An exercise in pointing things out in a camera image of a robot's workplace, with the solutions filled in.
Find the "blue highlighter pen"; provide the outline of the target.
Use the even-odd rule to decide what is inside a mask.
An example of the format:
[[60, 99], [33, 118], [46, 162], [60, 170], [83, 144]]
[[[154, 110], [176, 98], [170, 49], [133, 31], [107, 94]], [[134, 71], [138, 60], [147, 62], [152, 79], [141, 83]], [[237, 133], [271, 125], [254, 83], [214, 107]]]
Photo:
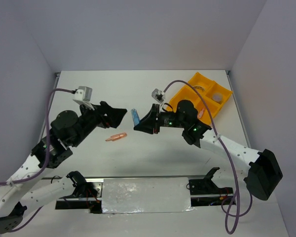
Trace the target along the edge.
[[132, 115], [132, 120], [133, 120], [134, 126], [138, 125], [140, 123], [140, 118], [139, 118], [137, 110], [131, 109], [131, 115]]

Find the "pink highlighter pen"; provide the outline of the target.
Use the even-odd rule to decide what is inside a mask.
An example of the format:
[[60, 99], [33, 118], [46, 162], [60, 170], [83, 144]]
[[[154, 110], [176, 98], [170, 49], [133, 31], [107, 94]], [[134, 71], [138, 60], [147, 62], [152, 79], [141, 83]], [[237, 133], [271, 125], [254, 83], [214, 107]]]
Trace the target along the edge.
[[199, 118], [199, 119], [202, 118], [204, 112], [205, 112], [205, 108], [202, 108], [201, 111], [200, 111], [199, 114], [198, 114], [198, 118]]

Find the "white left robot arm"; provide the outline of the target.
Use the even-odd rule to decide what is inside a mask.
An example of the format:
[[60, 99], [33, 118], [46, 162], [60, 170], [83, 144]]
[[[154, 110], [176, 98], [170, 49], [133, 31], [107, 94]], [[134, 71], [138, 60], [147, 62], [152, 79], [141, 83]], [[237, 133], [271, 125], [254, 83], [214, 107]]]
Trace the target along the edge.
[[127, 113], [126, 109], [113, 108], [104, 101], [91, 109], [85, 105], [79, 109], [80, 115], [71, 110], [59, 113], [49, 133], [0, 186], [0, 234], [14, 231], [26, 215], [58, 198], [97, 196], [96, 187], [78, 171], [33, 190], [36, 183], [73, 154], [71, 147], [77, 147], [96, 127], [117, 128]]

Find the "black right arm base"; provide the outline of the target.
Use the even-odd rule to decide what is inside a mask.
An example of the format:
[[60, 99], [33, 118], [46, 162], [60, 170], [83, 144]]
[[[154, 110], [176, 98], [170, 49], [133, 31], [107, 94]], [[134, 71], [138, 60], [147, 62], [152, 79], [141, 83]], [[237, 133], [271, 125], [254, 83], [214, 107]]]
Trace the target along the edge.
[[189, 190], [192, 207], [229, 205], [233, 196], [232, 187], [218, 187], [212, 180], [219, 167], [212, 168], [203, 178], [188, 180], [185, 188]]

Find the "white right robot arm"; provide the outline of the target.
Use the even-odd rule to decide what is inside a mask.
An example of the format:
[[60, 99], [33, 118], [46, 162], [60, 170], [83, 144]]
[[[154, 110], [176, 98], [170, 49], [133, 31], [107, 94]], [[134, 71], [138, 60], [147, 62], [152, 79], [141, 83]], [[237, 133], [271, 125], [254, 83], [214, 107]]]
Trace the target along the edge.
[[247, 190], [260, 200], [268, 200], [283, 178], [275, 154], [268, 149], [258, 151], [245, 147], [219, 135], [212, 126], [201, 122], [197, 115], [198, 111], [189, 100], [180, 101], [174, 112], [162, 112], [158, 104], [153, 104], [134, 130], [157, 134], [161, 127], [182, 128], [182, 137], [189, 145], [231, 158], [234, 166], [246, 173], [244, 182]]

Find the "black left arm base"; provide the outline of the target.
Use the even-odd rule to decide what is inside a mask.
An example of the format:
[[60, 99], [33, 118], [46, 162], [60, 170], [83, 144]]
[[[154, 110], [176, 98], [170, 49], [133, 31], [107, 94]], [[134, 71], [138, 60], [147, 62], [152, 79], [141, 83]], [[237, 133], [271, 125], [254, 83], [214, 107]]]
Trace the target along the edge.
[[56, 201], [56, 210], [87, 210], [92, 214], [102, 214], [103, 181], [85, 180], [80, 186], [74, 179], [74, 192]]

